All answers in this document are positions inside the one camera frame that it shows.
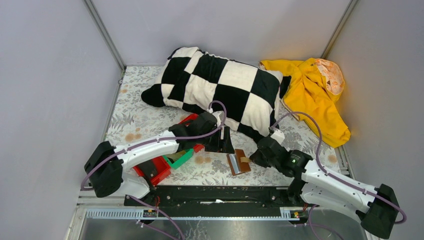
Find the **brown leather card holder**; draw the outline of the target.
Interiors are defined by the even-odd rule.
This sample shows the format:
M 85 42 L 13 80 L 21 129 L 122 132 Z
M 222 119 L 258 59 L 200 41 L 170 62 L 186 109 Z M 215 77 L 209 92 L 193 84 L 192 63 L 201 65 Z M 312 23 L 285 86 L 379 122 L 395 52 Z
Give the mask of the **brown leather card holder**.
M 231 174 L 233 176 L 251 171 L 251 160 L 246 157 L 245 152 L 242 149 L 235 149 L 234 153 L 229 153 L 226 155 L 226 157 L 229 163 Z

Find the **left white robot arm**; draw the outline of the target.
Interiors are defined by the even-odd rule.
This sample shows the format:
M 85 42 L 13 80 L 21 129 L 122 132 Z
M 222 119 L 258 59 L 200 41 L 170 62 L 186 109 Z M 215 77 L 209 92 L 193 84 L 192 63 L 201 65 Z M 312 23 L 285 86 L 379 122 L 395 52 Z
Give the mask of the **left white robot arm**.
M 205 111 L 189 123 L 174 124 L 154 137 L 127 145 L 113 146 L 109 141 L 98 144 L 84 165 L 86 177 L 81 190 L 93 190 L 98 198 L 114 193 L 138 199 L 150 192 L 147 180 L 129 173 L 139 164 L 154 158 L 206 145 L 226 120 L 226 111 Z

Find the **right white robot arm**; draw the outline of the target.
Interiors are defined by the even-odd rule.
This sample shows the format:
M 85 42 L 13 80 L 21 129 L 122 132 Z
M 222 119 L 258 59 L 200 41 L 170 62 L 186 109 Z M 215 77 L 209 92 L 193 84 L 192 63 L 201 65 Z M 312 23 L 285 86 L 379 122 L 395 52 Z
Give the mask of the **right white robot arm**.
M 395 225 L 399 203 L 394 190 L 385 184 L 365 184 L 319 165 L 312 156 L 282 146 L 284 134 L 273 130 L 257 143 L 250 156 L 253 163 L 275 168 L 292 178 L 287 189 L 294 205 L 318 205 L 358 222 L 370 234 L 389 239 Z

